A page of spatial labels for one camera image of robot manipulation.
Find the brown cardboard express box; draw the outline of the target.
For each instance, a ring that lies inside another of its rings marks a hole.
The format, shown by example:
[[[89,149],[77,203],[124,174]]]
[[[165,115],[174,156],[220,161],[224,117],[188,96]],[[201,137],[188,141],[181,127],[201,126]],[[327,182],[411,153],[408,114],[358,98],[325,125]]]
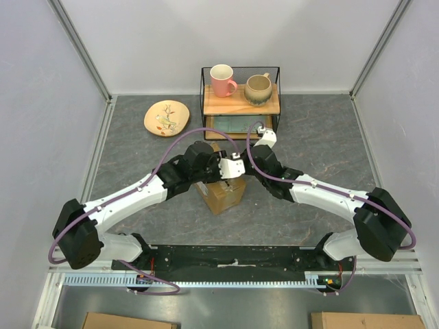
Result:
[[[211,212],[218,215],[240,203],[246,182],[239,177],[208,184],[198,182],[194,186]]]

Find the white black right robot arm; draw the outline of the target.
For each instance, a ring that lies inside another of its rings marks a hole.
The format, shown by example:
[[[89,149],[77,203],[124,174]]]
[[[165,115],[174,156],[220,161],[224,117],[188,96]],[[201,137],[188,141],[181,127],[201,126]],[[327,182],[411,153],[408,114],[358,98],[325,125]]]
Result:
[[[318,243],[318,253],[332,260],[368,254],[389,262],[397,251],[416,245],[411,222],[383,188],[365,192],[326,184],[283,166],[267,145],[247,145],[244,164],[246,174],[256,177],[274,197],[315,206],[353,224],[353,229],[330,232]]]

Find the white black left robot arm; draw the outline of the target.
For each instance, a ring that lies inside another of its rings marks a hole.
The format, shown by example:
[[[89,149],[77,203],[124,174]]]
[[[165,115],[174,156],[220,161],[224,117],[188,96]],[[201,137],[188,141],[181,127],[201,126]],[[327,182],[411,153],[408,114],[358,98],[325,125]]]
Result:
[[[136,260],[147,246],[139,234],[116,235],[109,229],[130,215],[185,193],[198,182],[221,179],[223,151],[204,142],[190,145],[183,155],[162,164],[138,183],[112,195],[81,204],[67,201],[52,236],[72,269],[82,269],[95,260]]]

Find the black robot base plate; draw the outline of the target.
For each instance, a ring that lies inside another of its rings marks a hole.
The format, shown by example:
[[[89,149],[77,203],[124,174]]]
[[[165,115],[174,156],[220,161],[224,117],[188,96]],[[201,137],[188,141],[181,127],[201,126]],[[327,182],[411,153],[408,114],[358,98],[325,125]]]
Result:
[[[346,273],[353,257],[332,260],[314,247],[157,245],[131,265],[170,282],[286,282],[305,273]]]

